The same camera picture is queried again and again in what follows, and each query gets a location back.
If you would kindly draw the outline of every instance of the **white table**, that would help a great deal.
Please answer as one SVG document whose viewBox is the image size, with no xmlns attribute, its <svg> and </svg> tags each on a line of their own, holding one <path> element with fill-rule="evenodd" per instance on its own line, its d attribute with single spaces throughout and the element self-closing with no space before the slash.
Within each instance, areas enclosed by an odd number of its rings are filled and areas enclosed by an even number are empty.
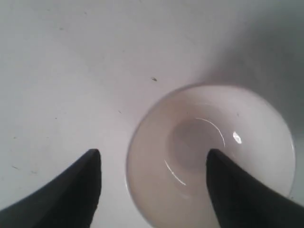
<svg viewBox="0 0 304 228">
<path fill-rule="evenodd" d="M 0 208 L 98 148 L 103 189 L 92 228 L 150 227 L 126 188 L 128 144 L 157 100 L 197 82 L 248 87 L 282 113 L 297 151 L 291 196 L 304 203 L 299 4 L 2 0 Z"/>
</svg>

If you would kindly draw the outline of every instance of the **dark speck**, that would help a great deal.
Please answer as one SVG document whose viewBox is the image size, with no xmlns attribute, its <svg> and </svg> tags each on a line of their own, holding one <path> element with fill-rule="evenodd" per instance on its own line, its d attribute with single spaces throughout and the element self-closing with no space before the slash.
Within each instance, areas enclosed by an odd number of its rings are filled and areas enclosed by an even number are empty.
<svg viewBox="0 0 304 228">
<path fill-rule="evenodd" d="M 14 168 L 14 169 L 16 169 L 16 170 L 20 170 L 16 166 L 11 165 L 11 167 Z"/>
</svg>

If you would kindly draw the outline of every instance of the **white surface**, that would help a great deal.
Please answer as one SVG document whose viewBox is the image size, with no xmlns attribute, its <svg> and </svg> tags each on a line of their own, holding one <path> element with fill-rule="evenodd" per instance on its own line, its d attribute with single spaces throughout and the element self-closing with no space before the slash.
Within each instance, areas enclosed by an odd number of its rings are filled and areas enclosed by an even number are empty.
<svg viewBox="0 0 304 228">
<path fill-rule="evenodd" d="M 95 147 L 103 191 L 92 227 L 149 227 L 126 190 L 128 143 L 153 103 L 194 82 L 265 97 L 291 127 L 303 170 L 303 7 L 285 2 L 2 0 L 0 208 Z"/>
<path fill-rule="evenodd" d="M 288 196 L 295 173 L 291 133 L 264 99 L 235 86 L 171 93 L 139 125 L 127 158 L 129 190 L 158 228 L 219 228 L 206 186 L 210 149 Z"/>
</svg>

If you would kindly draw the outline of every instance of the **white bowl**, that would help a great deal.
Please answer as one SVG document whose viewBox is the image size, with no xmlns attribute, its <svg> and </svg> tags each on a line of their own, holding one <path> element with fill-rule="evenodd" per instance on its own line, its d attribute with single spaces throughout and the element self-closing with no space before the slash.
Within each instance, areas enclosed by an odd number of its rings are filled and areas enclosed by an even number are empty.
<svg viewBox="0 0 304 228">
<path fill-rule="evenodd" d="M 150 110 L 128 152 L 129 191 L 153 226 L 219 227 L 205 182 L 211 148 L 222 150 L 280 194 L 289 194 L 295 172 L 293 141 L 267 101 L 232 86 L 181 89 Z"/>
</svg>

